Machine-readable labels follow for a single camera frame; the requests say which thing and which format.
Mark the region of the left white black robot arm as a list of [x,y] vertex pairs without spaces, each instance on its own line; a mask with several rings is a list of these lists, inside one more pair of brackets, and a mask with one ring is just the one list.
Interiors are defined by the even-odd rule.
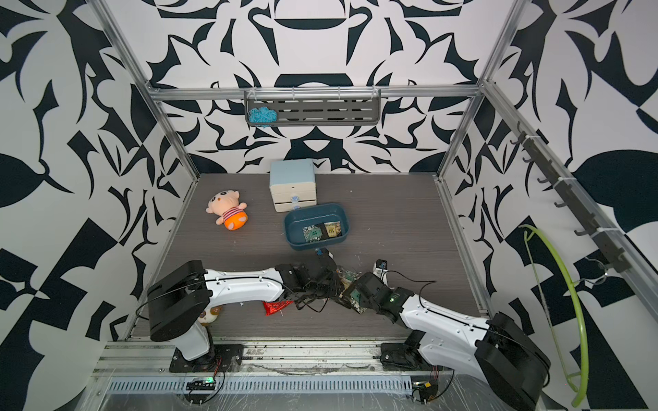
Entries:
[[175,345],[183,359],[196,361],[212,351],[200,316],[212,308],[252,301],[293,301],[306,308],[337,297],[343,289],[331,253],[322,248],[307,264],[279,264],[255,272],[224,272],[190,260],[147,291],[149,337]]

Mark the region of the yellow label tea bag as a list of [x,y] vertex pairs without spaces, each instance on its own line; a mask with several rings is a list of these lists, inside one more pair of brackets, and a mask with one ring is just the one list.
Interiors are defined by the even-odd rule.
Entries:
[[327,233],[327,238],[337,238],[342,236],[342,225],[339,221],[326,222],[324,228]]

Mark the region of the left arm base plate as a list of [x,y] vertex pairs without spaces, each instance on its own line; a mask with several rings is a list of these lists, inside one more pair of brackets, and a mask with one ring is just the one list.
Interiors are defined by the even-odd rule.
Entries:
[[180,349],[175,349],[170,373],[221,373],[229,372],[243,362],[243,344],[215,344],[208,354],[193,361],[184,359]]

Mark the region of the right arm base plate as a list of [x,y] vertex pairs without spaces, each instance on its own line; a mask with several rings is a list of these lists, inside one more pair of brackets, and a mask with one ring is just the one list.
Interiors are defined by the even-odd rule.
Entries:
[[417,348],[408,344],[385,342],[380,346],[380,362],[386,371],[444,371],[443,366],[429,364]]

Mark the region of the green label tea bag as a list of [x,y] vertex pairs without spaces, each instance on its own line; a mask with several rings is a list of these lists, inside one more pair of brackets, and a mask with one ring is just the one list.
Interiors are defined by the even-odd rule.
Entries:
[[303,236],[306,242],[317,242],[323,239],[323,231],[318,225],[309,225],[303,227]]

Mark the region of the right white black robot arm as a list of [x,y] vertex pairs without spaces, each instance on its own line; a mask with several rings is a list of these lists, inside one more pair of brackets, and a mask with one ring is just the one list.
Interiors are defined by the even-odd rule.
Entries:
[[339,276],[337,300],[410,330],[411,351],[426,363],[486,382],[515,410],[536,409],[550,361],[506,314],[485,319],[457,313],[411,290],[393,289],[372,272],[354,279]]

